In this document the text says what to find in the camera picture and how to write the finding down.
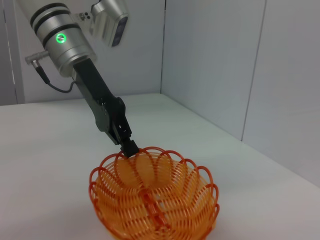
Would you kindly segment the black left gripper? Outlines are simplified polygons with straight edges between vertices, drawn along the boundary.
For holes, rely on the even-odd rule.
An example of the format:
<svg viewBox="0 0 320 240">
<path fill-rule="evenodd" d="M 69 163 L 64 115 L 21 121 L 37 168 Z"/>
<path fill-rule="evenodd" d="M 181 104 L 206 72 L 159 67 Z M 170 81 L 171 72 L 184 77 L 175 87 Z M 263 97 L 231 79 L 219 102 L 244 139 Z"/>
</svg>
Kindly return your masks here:
<svg viewBox="0 0 320 240">
<path fill-rule="evenodd" d="M 77 86 L 93 112 L 95 123 L 101 132 L 107 132 L 126 158 L 139 152 L 130 139 L 131 128 L 125 117 L 125 105 L 115 97 L 96 69 L 93 61 L 85 59 L 73 65 Z"/>
</svg>

